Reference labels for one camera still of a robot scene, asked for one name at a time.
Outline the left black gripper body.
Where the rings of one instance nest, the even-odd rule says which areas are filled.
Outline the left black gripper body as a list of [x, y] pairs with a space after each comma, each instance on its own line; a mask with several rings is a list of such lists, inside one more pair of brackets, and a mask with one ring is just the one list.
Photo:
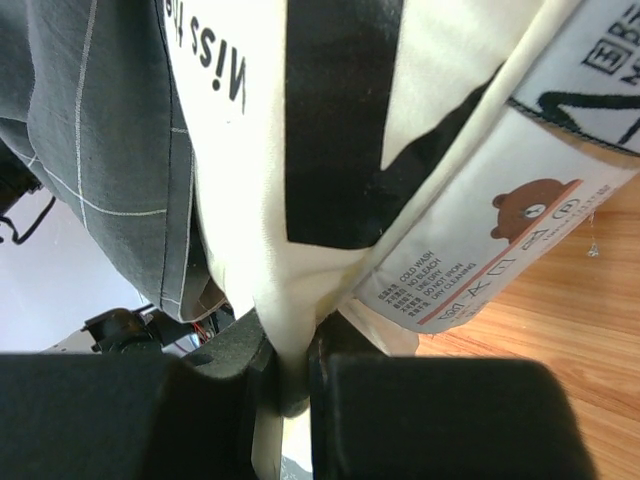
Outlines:
[[196, 322], [180, 323], [146, 305], [135, 310], [116, 308], [89, 320], [76, 332], [49, 347], [49, 353], [106, 354], [164, 352], [187, 355], [235, 321], [227, 304]]

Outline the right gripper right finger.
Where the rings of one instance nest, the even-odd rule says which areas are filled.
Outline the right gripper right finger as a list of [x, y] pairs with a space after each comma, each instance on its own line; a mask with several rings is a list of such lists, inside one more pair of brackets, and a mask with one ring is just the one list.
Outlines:
[[393, 357], [342, 315], [309, 349], [317, 479], [591, 479], [559, 381], [496, 357]]

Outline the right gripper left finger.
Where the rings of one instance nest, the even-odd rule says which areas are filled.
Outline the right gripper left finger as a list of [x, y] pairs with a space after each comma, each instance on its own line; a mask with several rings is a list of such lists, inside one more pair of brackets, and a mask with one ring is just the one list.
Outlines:
[[5, 479], [270, 479], [272, 348], [255, 313], [182, 358], [5, 354]]

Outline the dark grey checked pillowcase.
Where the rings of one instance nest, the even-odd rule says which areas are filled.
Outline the dark grey checked pillowcase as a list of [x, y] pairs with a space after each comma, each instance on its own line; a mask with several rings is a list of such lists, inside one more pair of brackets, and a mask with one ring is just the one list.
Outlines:
[[145, 298], [213, 311], [162, 2], [3, 2], [1, 140]]

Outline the cream white pillow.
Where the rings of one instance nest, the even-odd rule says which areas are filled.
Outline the cream white pillow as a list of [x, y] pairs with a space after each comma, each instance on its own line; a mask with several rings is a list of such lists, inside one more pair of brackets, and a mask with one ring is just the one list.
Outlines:
[[340, 311], [468, 322], [639, 170], [635, 1], [165, 1], [215, 285], [306, 405]]

